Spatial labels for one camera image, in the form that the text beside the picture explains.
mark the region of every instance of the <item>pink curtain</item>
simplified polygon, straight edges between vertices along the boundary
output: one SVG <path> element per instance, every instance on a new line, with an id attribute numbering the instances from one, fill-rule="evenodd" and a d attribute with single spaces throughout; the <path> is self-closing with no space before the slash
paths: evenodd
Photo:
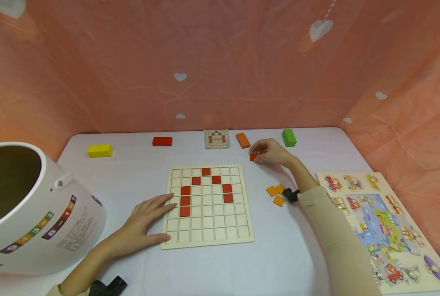
<path id="1" fill-rule="evenodd" d="M 27 0 L 0 141 L 341 126 L 440 255 L 440 1 Z"/>

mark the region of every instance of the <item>orange block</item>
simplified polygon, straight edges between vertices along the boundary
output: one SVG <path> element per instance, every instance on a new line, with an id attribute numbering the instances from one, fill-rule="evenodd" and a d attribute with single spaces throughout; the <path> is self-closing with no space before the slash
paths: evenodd
<path id="1" fill-rule="evenodd" d="M 248 141 L 248 138 L 244 133 L 236 134 L 236 140 L 238 140 L 238 143 L 240 144 L 242 149 L 245 149 L 247 147 L 250 147 L 251 144 Z"/>
<path id="2" fill-rule="evenodd" d="M 279 184 L 278 186 L 276 186 L 276 190 L 278 194 L 282 194 L 285 190 L 285 187 L 282 186 L 282 184 Z"/>
<path id="3" fill-rule="evenodd" d="M 279 195 L 276 195 L 276 197 L 274 197 L 274 200 L 272 202 L 275 203 L 276 205 L 280 206 L 281 208 L 284 205 L 284 199 L 282 197 L 280 197 Z"/>
<path id="4" fill-rule="evenodd" d="M 269 193 L 269 195 L 270 195 L 271 197 L 273 197 L 274 194 L 277 193 L 277 190 L 276 190 L 276 188 L 275 188 L 274 186 L 271 186 L 271 187 L 267 188 L 266 191 L 267 191 L 267 193 Z"/>

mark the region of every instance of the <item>black strap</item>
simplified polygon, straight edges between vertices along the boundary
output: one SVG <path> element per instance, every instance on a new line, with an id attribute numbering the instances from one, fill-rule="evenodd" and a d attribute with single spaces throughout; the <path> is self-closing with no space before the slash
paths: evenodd
<path id="1" fill-rule="evenodd" d="M 117 276 L 108 286 L 99 280 L 94 281 L 90 287 L 89 296 L 120 296 L 127 287 L 126 281 Z"/>

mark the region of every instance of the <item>jigsaw puzzle board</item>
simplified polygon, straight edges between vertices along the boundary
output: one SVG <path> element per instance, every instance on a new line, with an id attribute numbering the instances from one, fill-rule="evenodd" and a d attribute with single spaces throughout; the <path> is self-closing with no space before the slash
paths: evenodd
<path id="1" fill-rule="evenodd" d="M 369 251 L 369 272 L 383 294 L 440 290 L 440 258 L 382 174 L 316 177 Z"/>
<path id="2" fill-rule="evenodd" d="M 169 171 L 169 203 L 161 249 L 254 241 L 248 197 L 240 165 L 175 167 Z"/>

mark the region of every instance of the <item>beige sleeve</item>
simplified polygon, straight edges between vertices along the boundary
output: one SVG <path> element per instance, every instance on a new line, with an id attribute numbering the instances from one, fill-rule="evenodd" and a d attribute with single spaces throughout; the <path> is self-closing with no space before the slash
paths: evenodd
<path id="1" fill-rule="evenodd" d="M 77 296 L 88 296 L 90 293 L 90 288 L 88 288 L 88 290 L 86 290 L 85 292 L 77 295 Z M 64 296 L 62 295 L 62 293 L 59 291 L 59 285 L 56 284 L 55 286 L 52 287 L 52 289 L 46 294 L 46 296 Z"/>
<path id="2" fill-rule="evenodd" d="M 325 252 L 333 296 L 381 296 L 372 272 L 368 251 L 352 230 L 345 215 L 328 199 L 324 187 L 298 196 L 318 241 Z"/>

